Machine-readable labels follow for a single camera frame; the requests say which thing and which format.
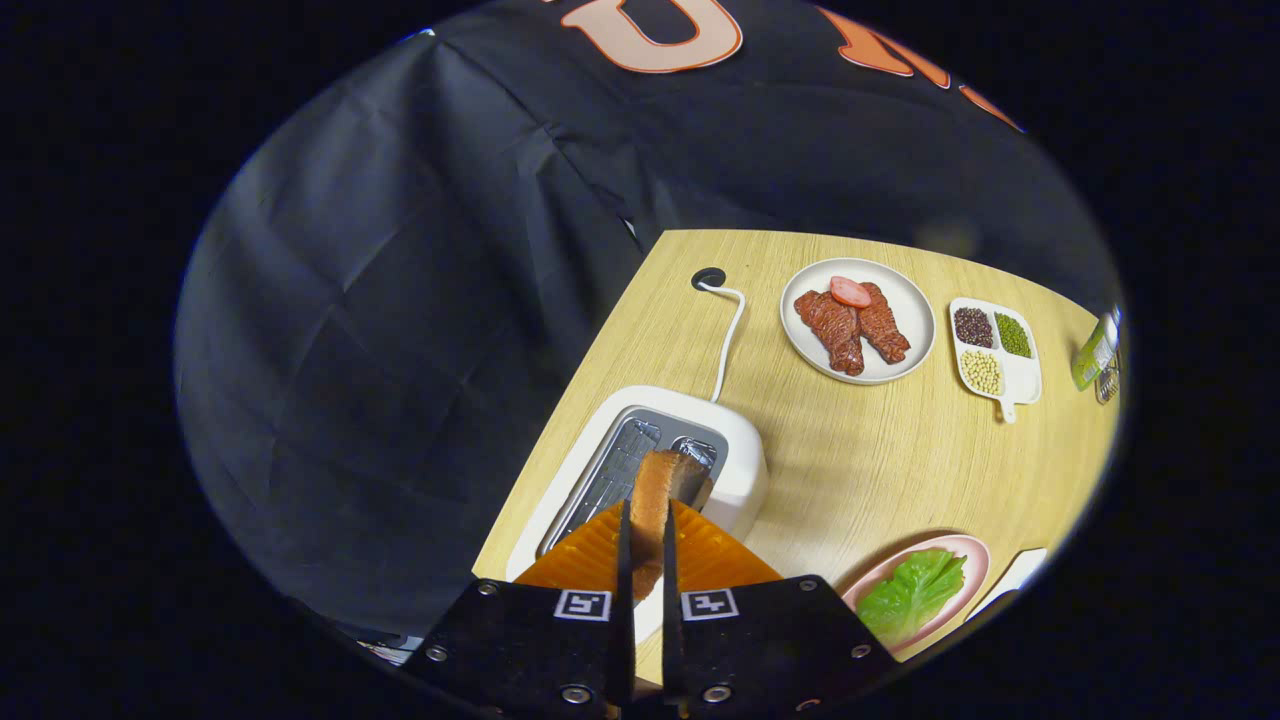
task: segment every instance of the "orange lettering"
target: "orange lettering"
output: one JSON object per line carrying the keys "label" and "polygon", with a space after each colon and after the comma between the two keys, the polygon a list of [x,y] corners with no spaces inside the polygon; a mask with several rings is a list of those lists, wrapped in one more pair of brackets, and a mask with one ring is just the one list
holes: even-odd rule
{"label": "orange lettering", "polygon": [[973,102],[974,105],[977,105],[977,106],[982,108],[983,110],[991,113],[992,115],[996,115],[1001,120],[1005,120],[1006,123],[1009,123],[1009,127],[1016,129],[1018,132],[1027,132],[1023,128],[1020,128],[1016,124],[1014,124],[1014,120],[1010,120],[1009,115],[1005,115],[1004,113],[1001,113],[1000,109],[996,108],[995,105],[992,105],[991,102],[988,102],[986,97],[983,97],[982,95],[978,95],[977,90],[969,87],[968,85],[961,85],[959,87],[959,90],[960,90],[960,94],[964,95],[965,97],[968,97],[970,102]]}
{"label": "orange lettering", "polygon": [[713,65],[742,46],[737,20],[716,0],[671,0],[694,23],[694,37],[675,44],[649,40],[622,5],[627,0],[593,0],[561,19],[576,27],[614,65],[637,73],[675,73]]}
{"label": "orange lettering", "polygon": [[[924,77],[933,82],[933,85],[941,87],[942,90],[951,87],[951,73],[943,70],[897,42],[865,26],[858,24],[849,18],[837,15],[831,10],[818,8],[818,12],[826,15],[826,18],[831,20],[831,24],[836,26],[840,35],[845,36],[845,46],[840,49],[840,56],[850,63],[902,77],[911,77],[915,74],[911,69],[911,65],[915,65],[920,69],[920,73]],[[884,49],[886,45],[892,47],[899,55],[906,58],[910,64],[891,55],[888,50]],[[1009,127],[1016,129],[1018,132],[1024,132],[1023,128],[1014,124],[1007,115],[988,102],[986,97],[978,95],[972,87],[961,85],[957,90],[960,90],[960,94],[968,97],[974,105],[982,108],[992,115],[996,115],[1001,120],[1005,120],[1009,123]]]}
{"label": "orange lettering", "polygon": [[845,46],[840,49],[841,58],[855,65],[861,65],[873,70],[883,70],[886,73],[893,73],[902,77],[911,77],[915,74],[911,65],[908,65],[902,60],[890,55],[888,50],[884,50],[884,46],[879,44],[876,33],[870,29],[849,18],[837,15],[831,10],[818,8],[818,12],[827,15],[831,24],[836,26],[840,35],[845,36]]}

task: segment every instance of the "black beans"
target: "black beans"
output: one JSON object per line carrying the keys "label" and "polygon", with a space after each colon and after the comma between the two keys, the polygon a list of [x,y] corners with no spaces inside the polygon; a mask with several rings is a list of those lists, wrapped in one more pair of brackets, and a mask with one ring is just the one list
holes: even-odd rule
{"label": "black beans", "polygon": [[987,313],[977,307],[956,310],[956,337],[960,342],[991,347],[991,322],[987,320]]}

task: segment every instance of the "pink plate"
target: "pink plate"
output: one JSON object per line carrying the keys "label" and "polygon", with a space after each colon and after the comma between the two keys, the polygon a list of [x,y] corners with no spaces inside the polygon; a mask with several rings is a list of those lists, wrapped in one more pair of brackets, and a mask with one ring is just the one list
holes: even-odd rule
{"label": "pink plate", "polygon": [[877,583],[892,578],[893,569],[906,560],[908,555],[933,548],[950,550],[957,556],[969,559],[964,564],[964,587],[942,606],[937,618],[929,620],[911,639],[888,648],[890,652],[897,652],[929,637],[934,630],[946,625],[947,620],[955,618],[973,600],[973,596],[978,593],[978,588],[982,587],[982,582],[987,579],[987,568],[991,565],[991,551],[987,550],[987,544],[973,536],[940,536],[918,542],[872,568],[869,573],[859,578],[854,583],[854,587],[849,588],[844,594],[845,603],[856,612],[858,601],[869,593]]}

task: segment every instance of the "plate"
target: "plate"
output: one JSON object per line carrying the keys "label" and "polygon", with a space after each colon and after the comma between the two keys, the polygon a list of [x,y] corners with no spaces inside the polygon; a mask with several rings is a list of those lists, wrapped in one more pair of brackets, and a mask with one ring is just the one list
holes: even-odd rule
{"label": "plate", "polygon": [[919,552],[922,550],[934,550],[934,548],[950,550],[951,552],[956,553],[956,556],[968,557],[968,560],[965,560],[964,562],[964,587],[961,587],[960,592],[957,592],[951,600],[947,601],[946,605],[942,606],[942,610],[938,611],[937,618],[925,623],[925,625],[920,628],[920,632],[915,633],[915,635],[913,635],[910,639],[900,644],[896,644],[893,647],[890,647],[888,648],[890,652],[897,652],[902,648],[911,647],[913,644],[929,637],[931,634],[937,632],[938,628],[946,625],[948,620],[959,615],[960,611],[964,609],[964,606],[968,605],[969,601],[973,600],[975,594],[978,594],[978,588],[980,588],[982,582],[987,579],[987,569],[991,566],[991,551],[987,550],[987,543],[982,542],[980,539],[973,536],[959,536],[959,534],[941,536],[936,538],[929,538],[923,542],[918,542],[911,547],[892,555],[879,565],[872,568],[870,571],[859,578],[858,582],[854,583],[851,588],[845,591],[845,594],[842,596],[845,600],[845,605],[847,605],[850,610],[852,610],[856,614],[858,601],[861,600],[867,593],[872,592],[872,588],[874,588],[877,583],[892,578],[893,569],[901,565],[902,561],[906,560],[908,555],[911,555],[913,552]]}
{"label": "plate", "polygon": [[[989,350],[978,345],[965,343],[956,336],[956,310],[961,307],[977,307],[987,314],[987,322],[991,323],[992,347]],[[996,324],[996,313],[1018,320],[1018,324],[1027,331],[1027,345],[1032,351],[1030,357],[1014,355],[1005,350],[1000,340],[1000,327]],[[951,301],[947,314],[951,315],[951,346],[956,351],[956,372],[960,373],[960,382],[969,388],[969,392],[998,401],[1000,414],[1005,421],[1015,421],[1018,415],[1014,413],[1014,404],[1032,405],[1038,402],[1044,384],[1039,366],[1039,351],[1036,348],[1036,334],[1032,333],[1032,327],[1027,322],[1027,318],[1023,318],[1018,310],[973,297],[956,297]],[[996,357],[1002,378],[1000,395],[991,395],[969,384],[969,378],[964,377],[964,372],[960,370],[960,356],[966,351],[983,352]]]}
{"label": "plate", "polygon": [[[855,282],[873,282],[879,286],[881,292],[888,300],[888,306],[893,310],[897,331],[911,343],[911,348],[906,351],[906,359],[890,365],[867,342],[867,338],[861,338],[863,360],[865,361],[863,373],[851,377],[831,369],[831,355],[822,346],[818,336],[813,334],[809,325],[804,324],[804,320],[800,319],[800,313],[796,313],[795,309],[795,301],[810,290],[815,292],[829,290],[832,275],[846,277]],[[791,340],[791,345],[796,348],[796,352],[823,374],[846,383],[873,386],[896,380],[919,368],[929,356],[929,352],[933,351],[936,322],[929,300],[924,297],[920,288],[909,281],[906,275],[888,265],[881,265],[872,260],[832,258],[809,265],[796,273],[791,278],[791,282],[787,283],[787,287],[782,291],[782,301],[778,309],[782,314],[782,328],[786,331],[787,338]]]}

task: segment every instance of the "white plate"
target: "white plate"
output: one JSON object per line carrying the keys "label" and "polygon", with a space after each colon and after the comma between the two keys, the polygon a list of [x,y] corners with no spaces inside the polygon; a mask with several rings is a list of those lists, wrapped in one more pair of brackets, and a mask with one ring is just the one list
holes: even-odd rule
{"label": "white plate", "polygon": [[[795,309],[795,301],[810,290],[815,292],[831,290],[832,275],[841,275],[854,282],[873,282],[879,286],[881,292],[884,293],[884,299],[888,300],[888,306],[893,310],[897,332],[902,333],[902,337],[911,343],[911,348],[906,351],[906,359],[890,365],[867,342],[867,338],[861,338],[863,360],[865,363],[863,373],[852,377],[831,369],[831,354],[822,346],[818,336],[813,334],[809,325],[804,324],[804,320],[800,319],[800,313],[796,313]],[[782,328],[786,331],[787,338],[791,340],[791,345],[795,346],[796,352],[822,373],[846,383],[873,386],[896,380],[916,369],[929,356],[929,352],[933,351],[936,323],[929,300],[924,297],[924,293],[920,292],[920,288],[915,283],[906,279],[906,275],[893,268],[870,260],[832,258],[809,265],[796,273],[791,278],[791,282],[787,283],[786,290],[782,291],[780,311],[782,313]]]}
{"label": "white plate", "polygon": [[[977,307],[987,314],[987,322],[991,323],[991,350],[978,345],[961,342],[956,336],[956,310],[960,310],[961,307]],[[996,313],[1009,315],[1023,325],[1023,329],[1027,331],[1027,345],[1032,348],[1030,357],[1023,357],[1021,355],[1014,355],[1005,351],[1004,343],[1000,341],[1000,325],[996,324]],[[1027,322],[1027,318],[1023,318],[1019,311],[1005,307],[1004,305],[996,305],[995,302],[987,302],[984,300],[974,300],[973,297],[956,297],[952,300],[948,315],[951,315],[951,346],[955,347],[956,351],[956,372],[960,373],[960,380],[966,388],[969,388],[969,392],[1000,401],[1000,414],[1005,418],[1005,421],[1015,421],[1018,415],[1014,413],[1014,404],[1032,405],[1039,401],[1041,391],[1044,384],[1043,378],[1041,377],[1039,351],[1036,348],[1036,336],[1032,333],[1032,327]],[[964,377],[964,372],[960,370],[960,356],[969,350],[996,356],[996,361],[1000,363],[1000,375],[1002,378],[1000,395],[982,392],[969,384],[969,378]]]}

